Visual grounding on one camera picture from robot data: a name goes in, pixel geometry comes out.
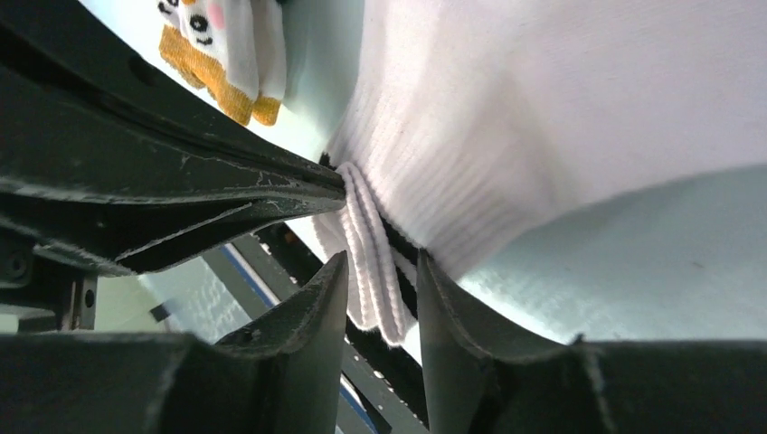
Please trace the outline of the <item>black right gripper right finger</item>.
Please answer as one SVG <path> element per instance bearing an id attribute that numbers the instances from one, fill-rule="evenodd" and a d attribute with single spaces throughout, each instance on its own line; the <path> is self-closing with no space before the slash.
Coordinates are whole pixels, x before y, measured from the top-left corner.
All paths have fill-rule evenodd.
<path id="1" fill-rule="evenodd" d="M 559 344 L 417 267 L 422 375 L 434 433 L 763 433 L 763 341 Z"/>

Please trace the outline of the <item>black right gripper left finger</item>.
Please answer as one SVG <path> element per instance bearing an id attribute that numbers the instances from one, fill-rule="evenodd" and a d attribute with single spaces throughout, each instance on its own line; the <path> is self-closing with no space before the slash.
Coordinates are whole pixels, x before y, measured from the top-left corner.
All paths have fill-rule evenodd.
<path id="1" fill-rule="evenodd" d="M 4 433 L 331 433 L 348 259 L 216 344 L 192 334 L 1 339 Z"/>

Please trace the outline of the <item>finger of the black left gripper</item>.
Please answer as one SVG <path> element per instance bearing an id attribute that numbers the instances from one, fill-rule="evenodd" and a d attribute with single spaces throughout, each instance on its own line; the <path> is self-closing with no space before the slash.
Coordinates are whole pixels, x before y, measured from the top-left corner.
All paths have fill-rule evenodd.
<path id="1" fill-rule="evenodd" d="M 34 252 L 106 276 L 162 271 L 243 234 L 322 212 L 339 195 L 163 205 L 50 201 L 1 196 L 1 226 L 34 243 Z"/>
<path id="2" fill-rule="evenodd" d="M 1 4 L 1 194 L 72 203 L 338 203 L 340 177 L 154 68 L 76 1 Z"/>

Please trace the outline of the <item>white sock with black stripes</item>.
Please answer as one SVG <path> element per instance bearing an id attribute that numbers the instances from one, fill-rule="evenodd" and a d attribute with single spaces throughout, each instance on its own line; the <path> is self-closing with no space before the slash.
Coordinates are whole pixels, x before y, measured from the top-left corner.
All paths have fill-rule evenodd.
<path id="1" fill-rule="evenodd" d="M 389 344 L 418 249 L 558 342 L 766 336 L 763 1 L 369 1 L 326 155 Z"/>

